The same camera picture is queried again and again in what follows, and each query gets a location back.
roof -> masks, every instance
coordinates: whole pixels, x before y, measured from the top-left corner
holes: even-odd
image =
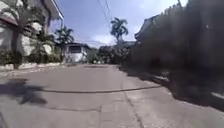
[[[159,16],[159,15],[155,15],[155,16],[153,16],[153,17],[150,17],[150,18],[148,18],[148,19],[145,19],[144,20],[144,23],[143,23],[143,25],[142,25],[142,27],[141,27],[141,29],[139,30],[139,32],[138,33],[136,33],[135,34],[135,38],[137,39],[150,25],[151,25],[151,23],[152,23],[152,21],[157,17],[157,16]]]
[[[67,46],[80,46],[80,47],[85,47],[85,48],[90,49],[90,47],[87,44],[84,44],[84,43],[68,43],[66,45]]]
[[[64,19],[64,16],[55,0],[44,0],[44,2],[52,14],[52,19]]]
[[[12,25],[16,25],[16,26],[18,25],[17,22],[14,19],[12,19],[11,17],[6,16],[6,15],[0,15],[0,20],[3,20],[3,21],[5,21],[7,23],[10,23]]]

curb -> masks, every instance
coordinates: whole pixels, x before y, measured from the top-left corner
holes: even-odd
[[[30,68],[30,69],[23,69],[23,70],[13,70],[8,72],[0,73],[0,77],[13,77],[22,74],[32,73],[32,72],[43,72],[46,70],[56,69],[56,68],[65,68],[64,65],[57,65],[57,66],[46,66],[46,67],[39,67],[39,68]]]

white building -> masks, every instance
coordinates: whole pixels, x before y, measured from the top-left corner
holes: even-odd
[[[65,61],[68,63],[86,62],[88,45],[81,43],[66,44]]]
[[[43,15],[46,18],[45,26],[41,26],[37,23],[33,24],[33,27],[38,31],[44,27],[45,31],[48,32],[51,20],[63,20],[63,15],[60,12],[58,6],[54,0],[28,0],[31,6],[37,6],[41,8]],[[9,8],[12,4],[21,4],[21,0],[0,0],[0,11],[4,8]],[[13,30],[10,28],[17,27],[15,19],[10,14],[0,15],[0,48],[11,49],[11,41],[13,36]],[[31,38],[29,34],[21,35],[18,40],[18,50],[23,55],[29,55],[34,49],[30,46]],[[49,46],[45,47],[48,53],[51,52]]]

street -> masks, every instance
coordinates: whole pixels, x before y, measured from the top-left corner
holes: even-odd
[[[175,100],[114,65],[0,78],[0,128],[223,128],[224,113]]]

window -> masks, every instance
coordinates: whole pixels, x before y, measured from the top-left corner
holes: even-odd
[[[81,47],[80,46],[69,46],[69,52],[70,53],[81,53]]]

